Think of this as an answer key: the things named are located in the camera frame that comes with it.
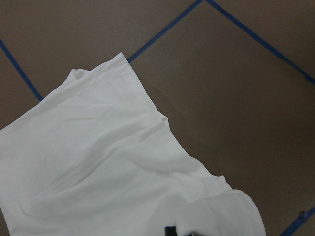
blue line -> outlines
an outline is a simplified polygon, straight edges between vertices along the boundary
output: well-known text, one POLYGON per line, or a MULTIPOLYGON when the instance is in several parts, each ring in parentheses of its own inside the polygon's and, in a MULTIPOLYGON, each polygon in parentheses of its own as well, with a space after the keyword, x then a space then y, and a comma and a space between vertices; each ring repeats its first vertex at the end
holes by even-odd
POLYGON ((313 214, 315 213, 315 207, 307 212, 303 212, 299 217, 292 222, 292 224, 283 231, 280 236, 291 236, 301 225, 303 225, 313 214))
POLYGON ((142 46, 137 52, 135 52, 131 57, 128 58, 128 62, 131 63, 135 60, 141 53, 143 53, 147 48, 149 48, 155 41, 161 38, 166 32, 168 32, 174 25, 176 25, 181 19, 183 19, 188 13, 194 10, 203 0, 195 1, 190 7, 183 11, 178 17, 176 17, 171 23, 169 23, 164 29, 157 33, 149 42, 142 46))
POLYGON ((291 60, 289 60, 286 56, 284 56, 282 53, 280 53, 277 49, 275 49, 273 46, 271 46, 269 43, 267 43, 264 39, 262 39, 260 36, 258 36, 256 33, 254 33, 251 29, 249 29, 247 26, 245 26, 242 22, 240 22, 238 19, 236 19, 234 16, 232 16, 230 13, 226 12, 224 9, 222 9, 217 3, 215 3, 213 0, 206 0, 207 3, 209 3, 212 7, 214 7, 216 10, 218 10, 220 13, 222 13, 226 18, 228 18, 230 21, 232 21, 234 24, 236 24, 239 28, 241 28, 243 31, 245 31, 249 36, 251 36, 253 39, 255 39, 258 43, 260 43, 262 46, 264 46, 267 50, 272 52, 274 55, 279 57, 280 59, 284 60, 286 63, 288 63, 290 66, 292 66, 294 69, 296 69, 298 72, 300 72, 308 81, 315 84, 315 79, 312 78, 309 74, 307 74, 304 70, 302 70, 299 66, 294 64, 291 60))
POLYGON ((0 47, 2 48, 2 50, 4 51, 4 53, 6 54, 6 56, 9 58, 9 60, 11 61, 12 65, 15 67, 15 69, 19 72, 19 74, 21 75, 22 79, 24 80, 24 82, 27 84, 27 86, 30 88, 30 90, 34 93, 34 95, 36 96, 36 98, 41 101, 43 100, 43 97, 39 94, 39 92, 37 91, 37 89, 35 88, 35 86, 31 83, 31 81, 29 80, 29 78, 27 77, 27 75, 24 73, 24 71, 21 69, 21 67, 19 66, 18 62, 14 59, 14 57, 12 56, 12 54, 9 52, 9 50, 7 49, 7 47, 5 46, 5 44, 2 42, 2 40, 0 39, 0 47))

blue tape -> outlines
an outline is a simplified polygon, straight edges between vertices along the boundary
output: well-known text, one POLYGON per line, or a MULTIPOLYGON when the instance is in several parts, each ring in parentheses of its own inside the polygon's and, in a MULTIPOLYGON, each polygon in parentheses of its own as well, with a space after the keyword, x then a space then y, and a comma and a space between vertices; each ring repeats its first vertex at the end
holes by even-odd
POLYGON ((299 217, 292 222, 292 224, 283 231, 280 236, 291 236, 301 225, 303 225, 313 214, 315 213, 315 207, 307 212, 302 212, 299 217))
POLYGON ((188 13, 194 10, 203 0, 195 1, 190 7, 183 11, 178 17, 176 17, 171 23, 169 23, 165 28, 163 28, 159 33, 157 33, 149 42, 142 46, 137 52, 135 52, 131 57, 128 58, 128 62, 131 63, 135 60, 141 53, 143 53, 147 48, 149 48, 155 41, 161 38, 166 32, 168 32, 174 25, 176 25, 181 19, 183 19, 188 13))
POLYGON ((31 81, 29 80, 29 78, 27 77, 27 75, 24 73, 24 71, 21 69, 21 67, 19 66, 18 62, 14 59, 14 57, 12 56, 12 54, 9 52, 9 50, 7 49, 7 47, 5 46, 5 44, 2 42, 2 40, 0 39, 0 47, 2 48, 2 50, 4 51, 4 53, 6 54, 6 56, 9 58, 9 60, 11 61, 12 65, 15 67, 15 69, 19 72, 19 74, 21 75, 22 79, 24 80, 24 82, 27 84, 27 86, 30 88, 30 90, 34 93, 34 95, 36 96, 36 98, 41 101, 43 100, 43 97, 39 94, 39 92, 37 91, 37 89, 35 88, 35 86, 31 83, 31 81))
POLYGON ((288 63, 290 66, 292 66, 298 72, 300 72, 308 81, 310 81, 313 84, 315 84, 315 79, 314 78, 312 78, 309 74, 307 74, 299 66, 294 64, 291 60, 289 60, 286 56, 284 56, 282 53, 280 53, 277 49, 275 49, 273 46, 271 46, 269 43, 267 43, 265 40, 263 40, 260 36, 258 36, 256 33, 254 33, 251 29, 249 29, 247 26, 245 26, 238 19, 236 19, 230 13, 226 12, 224 9, 222 9, 217 3, 215 3, 213 0, 206 0, 206 2, 209 3, 216 10, 218 10, 220 13, 222 13, 226 18, 228 18, 230 21, 232 21, 234 24, 236 24, 243 31, 245 31, 250 37, 255 39, 258 43, 260 43, 262 46, 264 46, 267 50, 269 50, 275 56, 277 56, 280 59, 284 60, 286 63, 288 63))

tiled floor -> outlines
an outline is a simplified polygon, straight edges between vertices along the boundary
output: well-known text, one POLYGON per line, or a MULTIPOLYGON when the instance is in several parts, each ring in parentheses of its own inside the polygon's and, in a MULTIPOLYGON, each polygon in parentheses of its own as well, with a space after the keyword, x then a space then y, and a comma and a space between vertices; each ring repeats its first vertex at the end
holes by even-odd
MULTIPOLYGON (((46 96, 73 68, 128 58, 192 3, 5 0, 0 38, 46 96)), ((218 3, 315 76, 312 1, 218 3)), ((3 52, 0 61, 3 128, 36 98, 3 52)), ((314 207, 315 86, 296 70, 205 1, 131 65, 184 149, 253 198, 268 235, 314 207)), ((295 235, 314 235, 314 218, 295 235)))

fabric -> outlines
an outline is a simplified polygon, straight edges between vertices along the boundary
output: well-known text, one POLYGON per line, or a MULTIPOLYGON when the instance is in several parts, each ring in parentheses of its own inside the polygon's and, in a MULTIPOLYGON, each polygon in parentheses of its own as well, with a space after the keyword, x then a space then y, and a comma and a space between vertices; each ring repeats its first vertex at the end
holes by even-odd
POLYGON ((120 53, 0 131, 11 236, 264 236, 257 207, 172 135, 120 53))

white cloth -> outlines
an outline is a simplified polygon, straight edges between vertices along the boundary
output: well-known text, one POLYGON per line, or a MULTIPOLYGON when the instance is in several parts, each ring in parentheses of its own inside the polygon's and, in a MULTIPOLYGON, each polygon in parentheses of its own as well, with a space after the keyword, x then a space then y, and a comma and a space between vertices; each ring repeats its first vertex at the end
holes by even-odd
POLYGON ((172 135, 120 53, 0 131, 11 236, 264 236, 257 207, 172 135))

